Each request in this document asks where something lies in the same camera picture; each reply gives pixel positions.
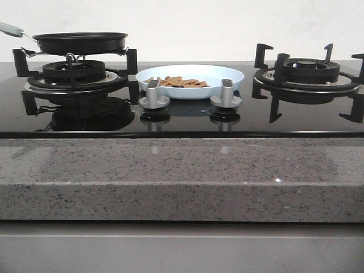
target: gas stove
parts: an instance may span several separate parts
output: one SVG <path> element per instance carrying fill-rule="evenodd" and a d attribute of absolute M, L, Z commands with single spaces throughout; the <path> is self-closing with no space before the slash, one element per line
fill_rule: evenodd
<path fill-rule="evenodd" d="M 358 60 L 331 61 L 328 45 L 324 60 L 281 53 L 269 67 L 266 49 L 273 48 L 258 44 L 255 63 L 205 63 L 244 73 L 234 91 L 242 101 L 238 107 L 171 99 L 157 109 L 138 104 L 146 92 L 135 74 L 166 64 L 137 66 L 135 49 L 123 49 L 126 64 L 67 54 L 65 61 L 30 70 L 26 57 L 32 52 L 15 49 L 16 74 L 12 63 L 3 64 L 0 73 L 0 137 L 364 137 L 364 74 Z"/>

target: silver knob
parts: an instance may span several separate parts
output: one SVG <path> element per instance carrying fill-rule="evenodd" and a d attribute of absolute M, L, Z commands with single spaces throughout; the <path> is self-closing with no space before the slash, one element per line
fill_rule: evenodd
<path fill-rule="evenodd" d="M 221 94 L 212 96 L 210 98 L 211 104 L 222 108 L 239 107 L 242 100 L 241 98 L 234 96 L 233 81 L 225 78 L 221 80 L 221 85 Z"/>
<path fill-rule="evenodd" d="M 139 100 L 139 105 L 146 109 L 157 109 L 169 104 L 169 98 L 160 94 L 159 80 L 153 80 L 148 83 L 147 96 Z"/>

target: white wall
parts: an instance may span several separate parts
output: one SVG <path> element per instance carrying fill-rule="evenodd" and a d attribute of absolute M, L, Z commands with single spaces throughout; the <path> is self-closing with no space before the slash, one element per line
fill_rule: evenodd
<path fill-rule="evenodd" d="M 364 53 L 363 0 L 0 0 L 0 21 L 29 35 L 54 32 L 125 32 L 139 61 L 254 60 L 257 43 L 291 57 L 332 59 Z M 0 32 L 0 61 L 11 50 L 37 50 L 30 39 Z M 117 55 L 98 60 L 120 61 Z M 33 61 L 55 60 L 36 56 Z"/>

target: stovetop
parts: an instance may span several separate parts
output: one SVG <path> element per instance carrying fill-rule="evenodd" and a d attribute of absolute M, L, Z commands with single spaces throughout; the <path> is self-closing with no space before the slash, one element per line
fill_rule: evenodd
<path fill-rule="evenodd" d="M 360 61 L 337 62 L 341 71 L 359 74 Z M 27 79 L 17 77 L 13 63 L 2 63 L 0 138 L 364 137 L 362 86 L 357 93 L 338 97 L 277 97 L 262 88 L 260 98 L 254 98 L 253 78 L 259 69 L 253 62 L 204 64 L 230 67 L 245 74 L 234 93 L 242 99 L 239 108 L 220 109 L 207 99 L 171 100 L 164 109 L 144 110 L 137 102 L 145 92 L 140 92 L 134 75 L 129 75 L 129 81 L 120 89 L 102 96 L 89 94 L 86 98 L 67 98 L 66 102 L 49 100 L 29 96 L 24 88 Z M 37 65 L 41 70 L 44 64 Z M 140 63 L 138 70 L 161 65 L 166 64 Z M 106 63 L 106 67 L 120 69 L 118 63 Z"/>

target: white plate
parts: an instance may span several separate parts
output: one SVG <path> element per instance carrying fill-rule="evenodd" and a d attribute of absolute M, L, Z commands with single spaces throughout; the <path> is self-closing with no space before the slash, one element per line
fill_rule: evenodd
<path fill-rule="evenodd" d="M 144 82 L 145 80 L 148 80 L 151 77 L 156 79 L 157 77 L 165 78 L 167 76 L 181 76 L 183 80 L 194 78 L 199 81 L 206 81 L 209 85 L 208 87 L 201 88 L 160 87 L 159 90 L 162 95 L 180 100 L 200 100 L 219 94 L 221 92 L 221 80 L 223 78 L 231 79 L 233 81 L 234 90 L 237 90 L 244 79 L 244 74 L 242 72 L 228 67 L 202 64 L 180 64 L 155 67 L 140 71 L 136 74 L 136 80 L 139 83 L 139 87 L 142 90 L 146 90 L 148 83 Z"/>

